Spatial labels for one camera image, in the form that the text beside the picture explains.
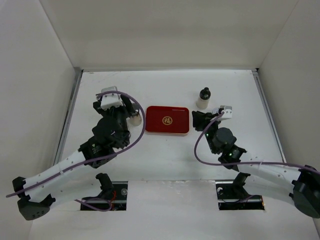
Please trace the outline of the jar with white lid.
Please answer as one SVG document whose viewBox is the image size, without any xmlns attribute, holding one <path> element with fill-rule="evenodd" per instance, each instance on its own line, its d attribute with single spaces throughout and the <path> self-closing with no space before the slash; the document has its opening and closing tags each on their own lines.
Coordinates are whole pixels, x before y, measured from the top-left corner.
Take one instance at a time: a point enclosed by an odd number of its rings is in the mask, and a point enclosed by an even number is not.
<svg viewBox="0 0 320 240">
<path fill-rule="evenodd" d="M 214 108 L 211 113 L 219 115 L 220 114 L 220 108 L 219 107 Z"/>
</svg>

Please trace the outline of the clear lid white shaker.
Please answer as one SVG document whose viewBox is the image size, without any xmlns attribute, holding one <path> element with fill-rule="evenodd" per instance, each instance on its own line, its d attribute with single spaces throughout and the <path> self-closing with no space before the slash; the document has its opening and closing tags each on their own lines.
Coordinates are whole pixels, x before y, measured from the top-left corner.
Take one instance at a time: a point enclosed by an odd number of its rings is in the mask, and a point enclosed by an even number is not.
<svg viewBox="0 0 320 240">
<path fill-rule="evenodd" d="M 132 125 L 132 126 L 139 126 L 141 125 L 142 123 L 142 116 L 140 114 L 140 111 L 139 110 L 136 110 L 129 118 L 129 123 Z"/>
</svg>

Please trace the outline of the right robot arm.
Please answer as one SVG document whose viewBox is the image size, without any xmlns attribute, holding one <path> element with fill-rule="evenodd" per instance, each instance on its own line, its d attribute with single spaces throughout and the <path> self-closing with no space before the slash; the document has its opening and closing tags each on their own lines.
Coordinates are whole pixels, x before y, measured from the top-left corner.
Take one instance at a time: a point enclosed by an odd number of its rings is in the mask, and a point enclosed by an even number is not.
<svg viewBox="0 0 320 240">
<path fill-rule="evenodd" d="M 256 154 L 236 145 L 232 131 L 219 124 L 227 111 L 219 108 L 215 113 L 192 111 L 192 126 L 205 138 L 217 162 L 201 160 L 194 145 L 196 160 L 204 165 L 225 167 L 237 172 L 232 192 L 238 198 L 246 195 L 266 196 L 294 206 L 304 215 L 320 217 L 320 172 L 309 165 L 264 161 Z"/>
</svg>

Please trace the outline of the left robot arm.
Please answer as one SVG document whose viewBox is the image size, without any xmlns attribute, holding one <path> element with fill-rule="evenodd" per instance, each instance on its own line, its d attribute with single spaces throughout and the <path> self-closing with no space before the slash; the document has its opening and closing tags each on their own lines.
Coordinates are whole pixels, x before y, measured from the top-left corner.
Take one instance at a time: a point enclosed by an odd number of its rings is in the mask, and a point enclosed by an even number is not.
<svg viewBox="0 0 320 240">
<path fill-rule="evenodd" d="M 102 118 L 92 129 L 91 138 L 47 170 L 12 181 L 11 195 L 18 196 L 17 207 L 25 220 L 36 220 L 69 201 L 87 206 L 90 200 L 102 200 L 112 208 L 114 185 L 102 168 L 137 144 L 130 142 L 127 120 L 141 116 L 143 110 L 126 94 L 98 96 L 93 108 Z"/>
</svg>

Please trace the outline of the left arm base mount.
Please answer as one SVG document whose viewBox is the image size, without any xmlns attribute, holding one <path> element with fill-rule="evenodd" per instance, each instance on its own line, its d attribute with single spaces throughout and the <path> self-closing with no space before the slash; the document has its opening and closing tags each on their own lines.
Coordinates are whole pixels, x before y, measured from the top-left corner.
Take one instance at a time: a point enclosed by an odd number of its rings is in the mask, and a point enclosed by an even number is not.
<svg viewBox="0 0 320 240">
<path fill-rule="evenodd" d="M 128 182 L 111 181 L 106 173 L 99 173 L 95 178 L 100 183 L 100 193 L 97 196 L 82 198 L 80 211 L 126 211 Z"/>
</svg>

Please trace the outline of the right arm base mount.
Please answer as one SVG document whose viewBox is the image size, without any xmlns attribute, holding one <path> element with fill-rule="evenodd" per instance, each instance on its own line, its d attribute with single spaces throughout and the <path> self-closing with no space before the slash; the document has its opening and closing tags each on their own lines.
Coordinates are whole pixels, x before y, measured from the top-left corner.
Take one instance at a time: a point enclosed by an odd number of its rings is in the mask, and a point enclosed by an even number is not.
<svg viewBox="0 0 320 240">
<path fill-rule="evenodd" d="M 245 189 L 245 180 L 250 175 L 239 173 L 234 180 L 215 183 L 218 208 L 220 211 L 265 210 L 260 195 L 250 195 Z"/>
</svg>

